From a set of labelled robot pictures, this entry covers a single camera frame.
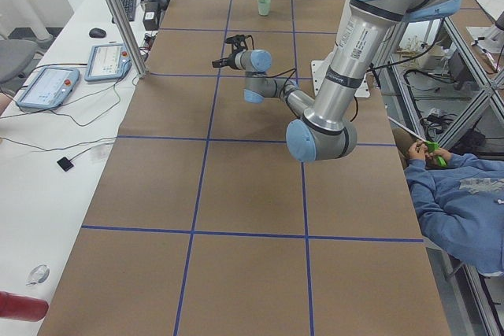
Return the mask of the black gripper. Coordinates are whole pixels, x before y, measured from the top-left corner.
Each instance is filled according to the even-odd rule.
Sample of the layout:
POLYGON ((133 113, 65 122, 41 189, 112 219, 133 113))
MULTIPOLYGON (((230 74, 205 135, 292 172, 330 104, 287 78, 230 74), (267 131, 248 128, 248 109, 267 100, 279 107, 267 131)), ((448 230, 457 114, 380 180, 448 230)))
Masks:
POLYGON ((230 54, 228 57, 222 57, 219 60, 219 67, 230 67, 230 68, 237 68, 236 62, 235 62, 235 55, 230 54))

